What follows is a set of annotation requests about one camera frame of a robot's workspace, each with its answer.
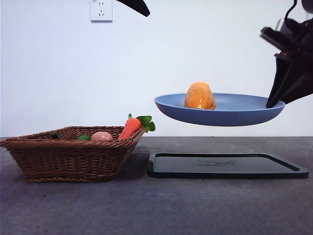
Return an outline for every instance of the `electrical outlet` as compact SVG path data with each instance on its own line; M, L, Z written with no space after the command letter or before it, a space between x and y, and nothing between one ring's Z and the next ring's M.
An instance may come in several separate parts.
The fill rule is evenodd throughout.
M112 22L112 0L90 0L91 22Z

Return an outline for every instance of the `black tray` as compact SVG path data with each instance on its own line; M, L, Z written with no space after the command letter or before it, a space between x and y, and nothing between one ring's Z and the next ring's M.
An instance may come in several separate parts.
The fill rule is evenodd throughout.
M307 169L268 154L151 153L147 173L158 178L304 179Z

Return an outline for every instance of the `gray table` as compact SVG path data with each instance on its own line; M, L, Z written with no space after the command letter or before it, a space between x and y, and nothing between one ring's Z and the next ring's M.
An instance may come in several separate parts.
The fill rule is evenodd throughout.
M151 152L270 153L313 172L313 137L143 137L111 182L27 183L1 149L2 235L311 235L313 178L158 179Z

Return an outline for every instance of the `wicker basket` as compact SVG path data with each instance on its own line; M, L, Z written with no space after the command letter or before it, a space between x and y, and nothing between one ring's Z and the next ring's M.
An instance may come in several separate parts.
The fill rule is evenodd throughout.
M0 142L21 168L29 182L104 182L115 178L133 153L144 133L117 140L122 126L70 126L57 131L62 140L53 140L52 131L9 138ZM106 131L112 141L77 141L79 135Z

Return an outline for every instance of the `black cable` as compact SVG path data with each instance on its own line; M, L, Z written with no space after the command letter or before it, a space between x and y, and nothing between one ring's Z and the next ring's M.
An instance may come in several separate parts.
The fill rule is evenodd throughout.
M289 13L295 8L295 6L297 6L297 0L293 0L293 5L291 6L291 8L289 8L289 10L287 11L286 15L285 15L285 20L288 18Z

